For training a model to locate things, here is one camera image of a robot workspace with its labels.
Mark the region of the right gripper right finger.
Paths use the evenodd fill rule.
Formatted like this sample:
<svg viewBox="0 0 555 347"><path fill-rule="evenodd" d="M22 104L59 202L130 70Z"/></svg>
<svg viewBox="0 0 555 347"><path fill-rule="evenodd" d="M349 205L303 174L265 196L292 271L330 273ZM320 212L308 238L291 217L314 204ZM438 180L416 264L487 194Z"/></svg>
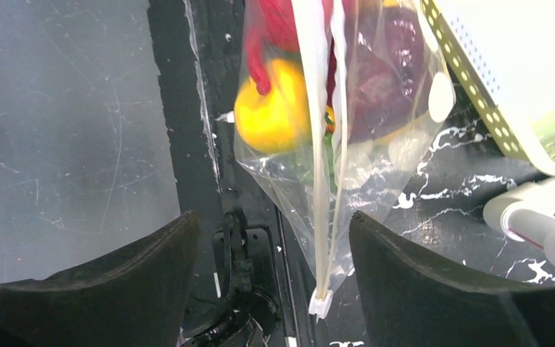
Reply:
<svg viewBox="0 0 555 347"><path fill-rule="evenodd" d="M555 286L456 263L362 212L349 238L373 346L555 346Z"/></svg>

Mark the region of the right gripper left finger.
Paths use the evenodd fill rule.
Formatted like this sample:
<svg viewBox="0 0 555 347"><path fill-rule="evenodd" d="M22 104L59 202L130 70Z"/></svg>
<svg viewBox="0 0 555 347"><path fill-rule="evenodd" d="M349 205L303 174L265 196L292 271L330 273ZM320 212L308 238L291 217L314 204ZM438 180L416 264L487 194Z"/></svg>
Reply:
<svg viewBox="0 0 555 347"><path fill-rule="evenodd" d="M199 217L43 280L0 284L0 346L174 346L191 285Z"/></svg>

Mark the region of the clear polka dot zip bag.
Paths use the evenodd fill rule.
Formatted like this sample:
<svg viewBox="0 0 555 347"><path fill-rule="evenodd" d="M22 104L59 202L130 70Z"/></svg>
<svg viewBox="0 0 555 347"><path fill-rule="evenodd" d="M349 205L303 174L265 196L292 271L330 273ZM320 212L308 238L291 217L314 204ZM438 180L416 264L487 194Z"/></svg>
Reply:
<svg viewBox="0 0 555 347"><path fill-rule="evenodd" d="M353 269L348 231L361 211L384 220L455 104L446 62L420 1L292 1L300 51L264 42L264 65L274 58L301 63L312 143L280 155L245 150L236 131L236 160L290 223L315 277L308 312L327 316L332 297ZM356 35L361 23L401 15L415 18L425 47L423 74L410 122L379 140L349 140ZM244 36L255 1L244 10ZM243 49L240 85L251 78Z"/></svg>

